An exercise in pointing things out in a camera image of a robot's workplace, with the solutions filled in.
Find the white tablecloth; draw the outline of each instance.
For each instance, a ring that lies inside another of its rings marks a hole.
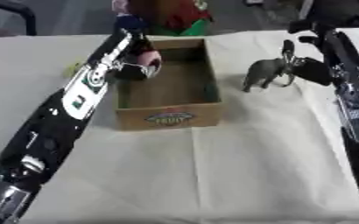
[[[348,35],[359,48],[359,30]],[[102,36],[0,38],[0,151]],[[113,128],[112,94],[22,223],[359,223],[333,89],[297,79],[241,92],[255,60],[279,56],[284,31],[208,37],[224,102],[217,127]],[[298,55],[319,58],[309,45]]]

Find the open cardboard box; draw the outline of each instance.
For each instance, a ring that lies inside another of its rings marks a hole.
[[[153,79],[117,84],[120,130],[215,126],[221,97],[203,39],[153,42],[163,67]]]

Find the floor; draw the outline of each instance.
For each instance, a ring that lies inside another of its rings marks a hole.
[[[39,35],[80,35],[110,33],[114,13],[111,0],[13,0],[31,7],[37,16]],[[239,31],[276,30],[282,25],[271,23],[265,11],[248,7],[243,0],[208,0],[215,22],[209,34]],[[7,31],[23,33],[21,18],[0,11],[0,24]]]

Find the box logo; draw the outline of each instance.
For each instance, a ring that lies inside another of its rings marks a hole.
[[[186,112],[175,112],[175,113],[162,113],[158,115],[152,115],[145,119],[147,122],[156,123],[161,126],[173,127],[181,123],[187,122],[194,118],[194,115],[191,115]]]

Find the robotic arm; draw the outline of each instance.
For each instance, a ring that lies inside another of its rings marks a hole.
[[[0,155],[0,224],[18,223],[64,163],[106,94],[109,73],[138,81],[158,72],[160,58],[143,66],[127,62],[151,50],[141,32],[118,29],[31,115]]]
[[[331,26],[309,21],[291,25],[289,32],[312,31],[316,37],[300,37],[302,43],[315,45],[324,56],[324,62],[314,62],[324,70],[305,64],[294,72],[299,77],[319,83],[333,84],[339,106],[348,160],[359,187],[359,53],[349,37]]]

